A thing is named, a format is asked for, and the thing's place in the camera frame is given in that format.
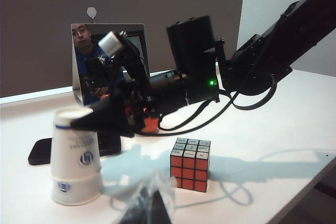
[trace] paper cup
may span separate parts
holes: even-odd
[[[102,191],[96,132],[75,131],[70,122],[90,108],[69,108],[56,112],[51,143],[50,175],[54,181],[52,199],[62,205],[83,205]]]

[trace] cup logo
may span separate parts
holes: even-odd
[[[66,182],[58,182],[58,188],[64,194],[67,194],[70,191],[70,184]]]
[[[90,151],[84,152],[80,157],[80,162],[83,165],[90,165],[93,162],[93,153]]]

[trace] desk partition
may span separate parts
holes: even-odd
[[[242,0],[1,0],[1,97],[71,86],[70,24],[144,24],[151,72],[175,68],[166,27],[210,15],[215,37],[237,48]]]

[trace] man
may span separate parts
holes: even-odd
[[[71,32],[76,52],[78,72],[81,76],[80,81],[83,92],[83,89],[86,88],[83,84],[83,78],[88,76],[85,62],[93,58],[98,58],[101,64],[107,65],[110,58],[98,46],[98,43],[91,40],[91,34],[87,25],[73,24],[71,25]],[[123,79],[123,73],[122,69],[119,69],[116,84],[119,83],[121,79]],[[103,95],[108,93],[108,90],[108,86],[104,86],[101,88],[95,88],[89,92],[84,92],[84,104],[86,105],[98,101]]]

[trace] plastic bag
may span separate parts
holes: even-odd
[[[122,216],[114,224],[171,224],[175,210],[176,181],[165,179],[160,171],[147,181],[141,182]]]

